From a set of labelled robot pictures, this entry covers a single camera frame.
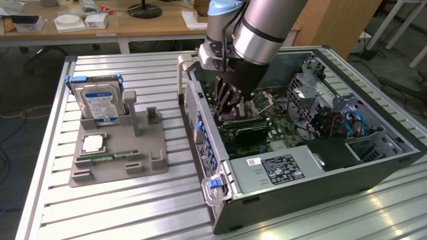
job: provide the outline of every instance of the aluminum table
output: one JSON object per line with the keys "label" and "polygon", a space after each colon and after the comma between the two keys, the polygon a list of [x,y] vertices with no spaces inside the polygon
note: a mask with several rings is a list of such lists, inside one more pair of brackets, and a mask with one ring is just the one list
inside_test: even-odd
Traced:
{"label": "aluminum table", "polygon": [[[427,144],[427,130],[329,49],[323,54]],[[214,235],[179,111],[178,56],[190,52],[69,57],[33,177],[17,239],[420,239],[427,236],[427,159],[398,171],[372,190]],[[82,112],[65,76],[122,73],[138,111],[157,106],[170,161],[159,175],[69,187]],[[326,81],[349,91],[332,72]]]}

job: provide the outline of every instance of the floor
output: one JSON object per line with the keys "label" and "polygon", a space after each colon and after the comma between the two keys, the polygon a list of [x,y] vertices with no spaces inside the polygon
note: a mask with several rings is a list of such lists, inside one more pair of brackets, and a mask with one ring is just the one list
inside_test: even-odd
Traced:
{"label": "floor", "polygon": [[[374,18],[368,26],[368,31],[374,33],[384,21],[385,17]],[[393,22],[388,30],[393,30],[401,23]],[[134,52],[146,52],[147,49],[155,49],[155,52],[179,50],[194,50],[201,44],[201,41],[163,41],[135,43],[131,46]],[[427,44],[427,36],[409,29],[397,43],[393,50],[386,50],[384,46],[380,50],[385,53],[386,58],[376,57],[365,64],[380,77],[389,78],[414,89],[426,87],[426,82],[421,85],[418,80],[421,76],[418,72],[409,67],[410,62],[418,55],[420,51]],[[101,44],[101,49],[94,50],[93,46],[73,45],[65,46],[66,51],[71,55],[109,55],[119,54],[119,46],[114,43]],[[19,114],[17,110],[23,110],[41,105],[53,104],[55,91],[62,72],[65,56],[59,52],[50,52],[34,66],[34,74],[29,76],[23,72],[23,64],[31,54],[39,50],[39,47],[31,47],[30,53],[23,54],[19,48],[14,47],[9,52],[7,49],[0,49],[0,114]],[[377,77],[372,74],[369,68],[361,62],[352,63],[362,74],[376,83]],[[418,66],[420,71],[427,72],[427,58],[424,59]],[[393,89],[385,89],[390,97],[404,106],[404,96]],[[408,107],[414,112],[422,112],[424,103],[413,98],[409,98]],[[50,112],[50,108],[30,112],[29,116],[41,116]],[[414,116],[425,126],[427,120],[420,116]],[[39,156],[39,149],[43,141],[49,118],[29,119],[26,123],[26,133],[21,131],[17,134],[17,141],[13,144],[5,144],[9,158],[13,162],[14,169],[6,182],[0,185],[0,239],[10,240],[15,238],[19,226],[22,211],[26,202],[26,196],[31,184],[34,169]],[[5,139],[13,131],[21,126],[23,119],[2,119],[0,118],[0,139]],[[5,178],[6,172],[0,171],[0,181]]]}

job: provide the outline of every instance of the motherboard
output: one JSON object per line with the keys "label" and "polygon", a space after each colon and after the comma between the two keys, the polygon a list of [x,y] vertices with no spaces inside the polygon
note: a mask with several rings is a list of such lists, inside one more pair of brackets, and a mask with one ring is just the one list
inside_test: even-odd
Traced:
{"label": "motherboard", "polygon": [[[215,114],[215,86],[201,83],[211,113]],[[230,159],[295,147],[301,133],[286,111],[286,90],[282,87],[257,89],[241,106],[245,117],[219,125],[218,131]]]}

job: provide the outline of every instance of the warning label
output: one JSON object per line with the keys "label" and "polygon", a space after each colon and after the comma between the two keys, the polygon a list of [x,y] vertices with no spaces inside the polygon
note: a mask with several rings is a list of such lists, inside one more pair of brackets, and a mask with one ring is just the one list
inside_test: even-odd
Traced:
{"label": "warning label", "polygon": [[291,154],[262,160],[266,172],[274,185],[302,179],[305,174]]}

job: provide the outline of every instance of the hard drive label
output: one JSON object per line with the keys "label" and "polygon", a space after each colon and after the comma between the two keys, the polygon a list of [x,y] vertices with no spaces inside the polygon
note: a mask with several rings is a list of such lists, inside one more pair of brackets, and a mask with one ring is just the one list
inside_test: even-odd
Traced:
{"label": "hard drive label", "polygon": [[305,174],[291,154],[261,161],[274,185],[302,179]]}
{"label": "hard drive label", "polygon": [[111,92],[87,93],[86,100],[94,119],[107,125],[111,124],[111,121],[119,117],[117,106],[113,104],[114,94]]}

